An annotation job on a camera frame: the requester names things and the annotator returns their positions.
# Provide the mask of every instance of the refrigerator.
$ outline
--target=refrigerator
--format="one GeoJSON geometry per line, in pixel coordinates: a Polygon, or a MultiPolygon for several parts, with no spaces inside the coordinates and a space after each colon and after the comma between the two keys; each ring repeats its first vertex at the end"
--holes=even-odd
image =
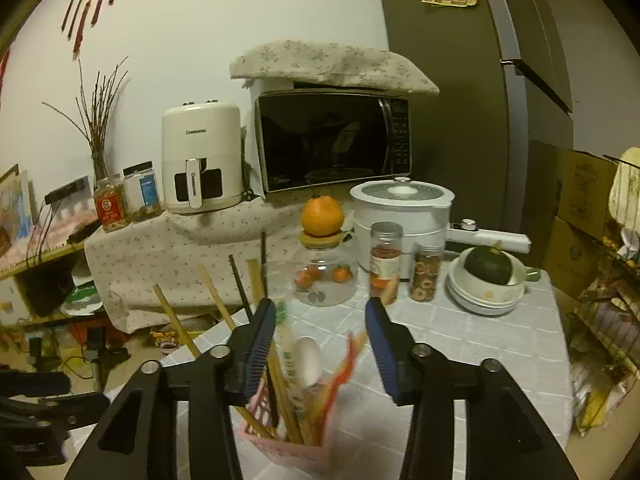
{"type": "Polygon", "coordinates": [[[446,7],[382,0],[389,50],[440,88],[412,95],[412,178],[452,190],[451,218],[524,232],[540,264],[572,149],[571,91],[545,0],[446,7]]]}

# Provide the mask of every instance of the pot lid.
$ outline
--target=pot lid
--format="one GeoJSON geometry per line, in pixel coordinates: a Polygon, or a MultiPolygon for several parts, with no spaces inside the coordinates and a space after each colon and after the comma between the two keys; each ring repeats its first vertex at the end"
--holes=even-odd
{"type": "Polygon", "coordinates": [[[455,195],[447,188],[407,177],[373,180],[351,188],[351,196],[363,202],[408,207],[450,207],[455,195]]]}

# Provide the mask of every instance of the glass jar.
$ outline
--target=glass jar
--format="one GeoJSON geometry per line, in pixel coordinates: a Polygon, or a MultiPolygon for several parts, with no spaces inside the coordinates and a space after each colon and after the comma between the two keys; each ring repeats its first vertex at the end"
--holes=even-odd
{"type": "Polygon", "coordinates": [[[327,237],[300,235],[302,248],[293,255],[293,291],[313,306],[332,306],[351,299],[358,286],[356,251],[342,243],[345,233],[327,237]]]}
{"type": "Polygon", "coordinates": [[[431,301],[436,295],[436,284],[442,264],[444,246],[418,245],[414,251],[413,272],[409,297],[415,301],[431,301]]]}
{"type": "Polygon", "coordinates": [[[162,212],[158,199],[156,174],[151,161],[122,170],[127,204],[134,222],[142,222],[162,212]]]}
{"type": "MultiPolygon", "coordinates": [[[[402,261],[402,226],[394,222],[376,222],[371,225],[371,265],[369,267],[369,294],[378,298],[386,284],[400,275],[402,261]]],[[[389,303],[398,297],[398,287],[389,303]]]]}
{"type": "Polygon", "coordinates": [[[98,181],[95,210],[105,231],[117,231],[131,222],[124,186],[119,174],[98,181]]]}

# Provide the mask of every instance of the white wall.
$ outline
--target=white wall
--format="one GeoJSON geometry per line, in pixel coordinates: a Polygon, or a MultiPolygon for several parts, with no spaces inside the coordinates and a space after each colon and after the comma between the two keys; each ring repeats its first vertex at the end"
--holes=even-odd
{"type": "MultiPolygon", "coordinates": [[[[12,46],[2,88],[0,173],[16,162],[28,170],[37,203],[92,174],[86,141],[40,104],[77,117],[73,38],[69,43],[60,33],[68,3],[44,0],[35,9],[12,46]]],[[[130,80],[107,146],[111,171],[150,159],[159,170],[160,121],[168,108],[219,99],[246,111],[249,92],[229,79],[228,65],[256,44],[302,39],[388,48],[380,0],[116,0],[112,7],[105,1],[91,28],[92,12],[81,49],[85,84],[129,56],[130,80]]]]}
{"type": "Polygon", "coordinates": [[[640,146],[640,56],[602,0],[547,0],[564,47],[575,148],[620,156],[640,146]]]}

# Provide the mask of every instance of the bottle label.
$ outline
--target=bottle label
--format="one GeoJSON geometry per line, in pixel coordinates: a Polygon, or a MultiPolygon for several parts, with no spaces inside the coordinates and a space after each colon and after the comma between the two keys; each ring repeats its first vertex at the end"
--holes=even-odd
{"type": "Polygon", "coordinates": [[[147,175],[140,179],[140,190],[145,205],[158,203],[158,188],[156,188],[156,180],[153,175],[147,175]]]}
{"type": "Polygon", "coordinates": [[[103,195],[95,199],[95,208],[102,225],[113,224],[122,220],[122,210],[115,193],[103,195]]]}
{"type": "Polygon", "coordinates": [[[390,280],[400,272],[400,256],[393,258],[378,258],[371,255],[371,273],[382,280],[390,280]]]}

